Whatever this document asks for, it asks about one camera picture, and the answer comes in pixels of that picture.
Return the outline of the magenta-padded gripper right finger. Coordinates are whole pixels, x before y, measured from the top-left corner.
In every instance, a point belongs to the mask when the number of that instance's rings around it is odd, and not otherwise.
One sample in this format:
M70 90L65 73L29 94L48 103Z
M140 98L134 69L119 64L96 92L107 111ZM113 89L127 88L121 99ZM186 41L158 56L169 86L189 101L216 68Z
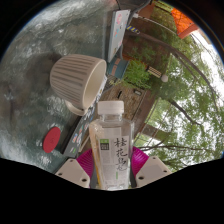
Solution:
M140 149L133 148L130 174L132 188L146 186L170 174L171 171L157 156L148 156Z

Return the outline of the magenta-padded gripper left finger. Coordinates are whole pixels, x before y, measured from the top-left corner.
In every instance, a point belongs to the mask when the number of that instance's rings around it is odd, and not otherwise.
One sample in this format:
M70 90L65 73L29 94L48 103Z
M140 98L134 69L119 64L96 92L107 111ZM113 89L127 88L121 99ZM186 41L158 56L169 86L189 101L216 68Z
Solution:
M89 188L93 172L94 160L92 150L89 149L77 159L68 159L55 175L83 188Z

